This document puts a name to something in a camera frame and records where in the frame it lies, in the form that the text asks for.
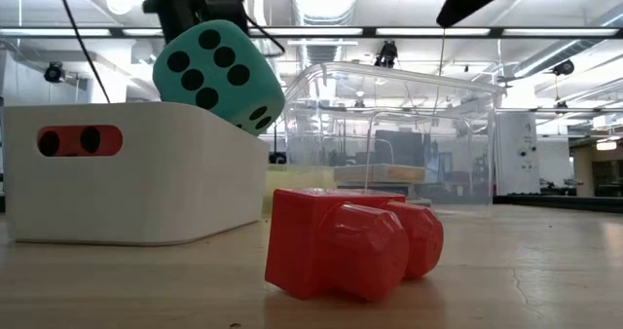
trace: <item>black dot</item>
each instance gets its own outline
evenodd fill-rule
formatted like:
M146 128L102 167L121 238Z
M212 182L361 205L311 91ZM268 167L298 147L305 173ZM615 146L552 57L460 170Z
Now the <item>black dot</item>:
M87 152L94 154L99 149L101 136L95 127L87 127L80 134L80 146Z
M215 30L206 30L199 36L199 45L203 49L213 50L221 43L221 34Z
M209 110L218 103L218 91L212 88L204 88L197 92L195 101L199 107Z
M260 128L265 127L272 119L273 118L270 116L265 117L259 123L257 123L257 125L255 125L255 129L260 129Z
M203 74L200 70L191 69L182 75L182 87L187 91L196 91L203 85Z
M39 138L39 152L44 156L54 156L60 147L60 137L55 131L48 130Z
M249 120L251 121L255 121L257 119L259 119L262 115L264 115L264 113L266 113L266 106L261 106L259 108L257 108L255 111L253 111L253 114L251 114L251 116L249 116Z
M191 59L184 52L175 52L168 56L166 65L173 72L182 72L191 64Z
M227 72L227 80L234 86L242 86L249 81L250 71L244 65L235 65Z
M230 67L236 61L236 53L229 47L221 47L214 52L214 63L220 67Z

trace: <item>red block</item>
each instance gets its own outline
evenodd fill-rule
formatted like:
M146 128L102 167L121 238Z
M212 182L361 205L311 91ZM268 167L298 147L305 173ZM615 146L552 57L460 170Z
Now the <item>red block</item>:
M276 190L266 281L300 299L344 291L379 300L435 267L443 227L404 196L353 190Z

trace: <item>wooden table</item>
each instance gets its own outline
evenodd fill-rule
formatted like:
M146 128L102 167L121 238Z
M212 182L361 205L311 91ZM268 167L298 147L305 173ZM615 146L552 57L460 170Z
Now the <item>wooden table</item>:
M270 223L190 244L7 242L0 328L620 328L623 216L438 208L440 265L384 302L290 298L264 282Z

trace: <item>ceiling light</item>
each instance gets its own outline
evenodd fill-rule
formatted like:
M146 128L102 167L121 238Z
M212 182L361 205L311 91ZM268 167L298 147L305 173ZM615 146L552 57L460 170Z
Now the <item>ceiling light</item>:
M159 28L124 28L124 33L127 36L147 37L147 36L162 36L163 31Z
M326 40L298 40L288 41L288 46L358 46L357 41L326 41Z
M597 143L597 150L614 150L616 149L616 142L603 142Z
M274 36L294 35L294 36L358 36L363 33L363 28L353 27L298 27L298 28L264 28L266 33ZM251 29L251 35L264 35L258 29Z
M446 36L486 36L489 28L450 28ZM378 36L443 36L443 28L377 28Z
M618 30L618 28L506 28L502 35L607 37L615 35Z
M78 29L83 37L107 37L110 31L105 28L80 28ZM76 33L71 28L0 28L2 37L71 37Z

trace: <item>clear plastic bin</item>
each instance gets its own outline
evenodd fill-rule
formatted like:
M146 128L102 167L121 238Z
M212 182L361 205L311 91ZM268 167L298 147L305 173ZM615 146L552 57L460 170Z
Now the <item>clear plastic bin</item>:
M504 91L367 65L314 65L286 91L288 165L321 175L310 180L325 185L317 188L490 202L490 119Z

